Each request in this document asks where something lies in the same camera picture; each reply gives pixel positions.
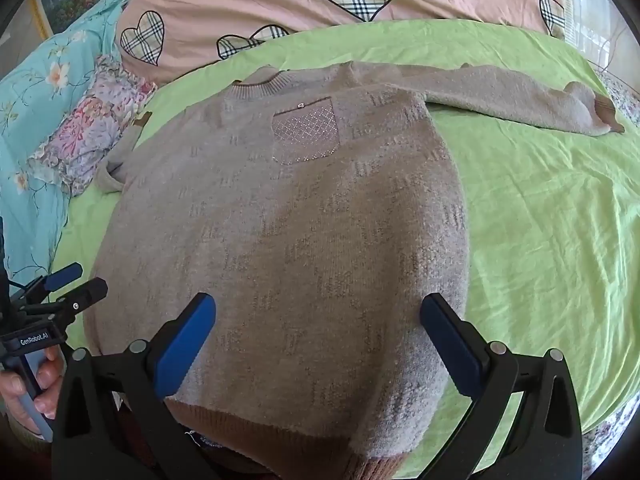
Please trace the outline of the light blue floral quilt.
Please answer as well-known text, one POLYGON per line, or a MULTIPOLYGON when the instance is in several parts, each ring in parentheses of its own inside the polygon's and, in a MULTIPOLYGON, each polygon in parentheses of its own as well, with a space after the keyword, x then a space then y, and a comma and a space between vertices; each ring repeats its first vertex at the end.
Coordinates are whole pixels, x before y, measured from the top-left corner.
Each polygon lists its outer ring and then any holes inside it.
POLYGON ((37 178, 28 159, 90 87, 96 58, 119 57, 115 28, 127 1, 100 0, 1 81, 4 265, 14 282, 49 272, 70 201, 59 185, 37 178))

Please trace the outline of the purple pink floral cloth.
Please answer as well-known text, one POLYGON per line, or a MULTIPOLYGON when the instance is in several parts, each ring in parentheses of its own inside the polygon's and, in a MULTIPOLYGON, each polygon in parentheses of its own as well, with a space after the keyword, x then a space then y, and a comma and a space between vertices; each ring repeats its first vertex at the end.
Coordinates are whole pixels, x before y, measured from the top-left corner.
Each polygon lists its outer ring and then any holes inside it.
POLYGON ((99 56, 88 90, 29 157, 30 171, 71 196, 80 195, 155 91, 154 82, 128 72, 109 55, 99 56))

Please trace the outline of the green bed sheet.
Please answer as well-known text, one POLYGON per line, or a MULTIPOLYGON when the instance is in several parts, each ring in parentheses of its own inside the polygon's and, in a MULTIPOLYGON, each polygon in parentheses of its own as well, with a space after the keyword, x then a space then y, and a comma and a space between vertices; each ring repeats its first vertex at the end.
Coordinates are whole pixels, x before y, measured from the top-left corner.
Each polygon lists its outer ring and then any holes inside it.
MULTIPOLYGON (((348 62, 495 66, 551 89, 579 82, 605 96, 575 50, 536 32, 455 21, 347 25, 270 40, 175 80, 151 101, 141 139, 263 67, 348 62)), ((430 114, 456 165, 468 222, 468 293, 456 312, 519 352, 561 348, 582 420, 597 425, 639 388, 638 130, 616 116, 620 130, 586 136, 440 104, 430 114)), ((93 274, 118 200, 95 185, 70 203, 55 266, 79 261, 93 274)), ((394 476, 416 474, 463 408, 446 382, 394 476)))

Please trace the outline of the pink quilt with plaid hearts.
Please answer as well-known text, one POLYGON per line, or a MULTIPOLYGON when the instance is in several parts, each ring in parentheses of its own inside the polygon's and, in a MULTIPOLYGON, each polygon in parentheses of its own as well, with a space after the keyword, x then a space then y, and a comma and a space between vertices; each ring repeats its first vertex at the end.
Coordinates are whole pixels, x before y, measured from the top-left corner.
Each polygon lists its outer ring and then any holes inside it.
POLYGON ((168 84, 296 32, 462 18, 561 37, 566 0, 129 0, 116 28, 127 70, 168 84))

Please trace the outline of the beige knitted sweater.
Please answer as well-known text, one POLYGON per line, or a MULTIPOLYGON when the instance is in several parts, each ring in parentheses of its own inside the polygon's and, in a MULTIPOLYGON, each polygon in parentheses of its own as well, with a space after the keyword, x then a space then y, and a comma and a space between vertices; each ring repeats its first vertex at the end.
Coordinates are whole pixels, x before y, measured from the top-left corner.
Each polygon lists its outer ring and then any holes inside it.
POLYGON ((539 128, 620 130, 612 102, 495 66, 263 67, 148 140, 128 128, 94 183, 117 193, 84 315, 107 356, 198 292, 217 321, 171 414, 283 479, 388 479, 447 373, 419 322, 468 293, 469 235, 433 104, 539 128))

